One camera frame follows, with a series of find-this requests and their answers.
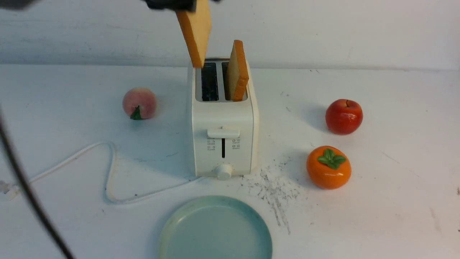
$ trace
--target white power cord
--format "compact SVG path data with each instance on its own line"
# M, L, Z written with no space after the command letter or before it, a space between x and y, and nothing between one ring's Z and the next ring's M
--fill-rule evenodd
M114 168L115 168L115 162L116 162L116 148L115 148L115 145L112 142L97 142L97 143L91 144L91 145L85 147L84 149L78 151L77 153L73 154L72 156L70 156L66 160L62 161L61 163L57 164L56 166L52 167L51 169L46 170L45 172L43 172L43 173L31 178L29 180L29 184L32 184L32 183L42 179L43 177L48 176L49 174L55 172L59 168L65 166L66 164L68 164L71 161L75 160L77 157L83 155L87 151L89 151L89 150L91 150L91 149L93 149L93 148L95 148L95 147L97 147L99 145L107 145L107 146L109 146L110 151L112 152L109 172L107 174L107 181L105 183L105 194L107 195L107 199L109 199L111 202L113 202L115 204L118 204L118 205L140 202L142 200L148 199L148 198L153 197L155 195L164 193L164 192L166 192L168 190L172 190L172 189L184 186L184 185L189 184L189 183L198 182L198 181L203 179L202 177L199 177L199 178L197 178L197 179L195 179L193 181L189 181L189 182L185 182L185 183L175 185L175 186L172 186L172 187L168 187L168 188L164 188L164 189L161 189L161 190L153 191L153 192L141 195L141 196L134 196L132 198L128 198L128 199L125 199L125 200L119 200L119 199L115 198L115 196L113 196L113 194L112 194L112 189L113 189L112 188L112 174L113 174L113 171L114 171ZM20 188L19 188L18 185L9 184L9 183L6 183L4 181L0 181L0 201L2 201L2 200L12 200L14 197L16 197L16 195L19 192L20 192Z

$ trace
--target ceramic plate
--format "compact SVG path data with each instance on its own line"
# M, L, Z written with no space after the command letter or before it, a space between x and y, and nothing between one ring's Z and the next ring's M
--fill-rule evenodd
M205 196L180 207L160 236L160 259L271 259L267 225L248 204Z

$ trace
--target toaster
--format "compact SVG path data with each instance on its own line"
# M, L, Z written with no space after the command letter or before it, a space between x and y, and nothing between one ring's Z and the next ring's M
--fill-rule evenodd
M228 64L229 58L209 58L202 68L188 67L187 163L197 177L226 180L258 165L259 109L249 64L241 101L230 98Z

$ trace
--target persimmon leaf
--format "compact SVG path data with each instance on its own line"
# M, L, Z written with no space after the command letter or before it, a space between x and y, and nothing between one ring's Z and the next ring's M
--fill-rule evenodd
M337 170L339 168L339 164L336 164L334 162L328 162L328 166L334 170Z
M328 149L324 150L324 156L327 159L332 159L335 156L335 153L334 153L334 151L332 149L328 148Z
M336 164L342 164L346 161L346 158L344 156L336 155L332 161Z
M321 156L318 158L318 161L323 164L328 164L330 160L325 158L324 156Z

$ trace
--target peach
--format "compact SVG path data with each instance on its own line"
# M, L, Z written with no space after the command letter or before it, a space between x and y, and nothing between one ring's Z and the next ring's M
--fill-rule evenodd
M133 120L152 118L156 110L155 94L148 88L133 88L123 97L123 110Z

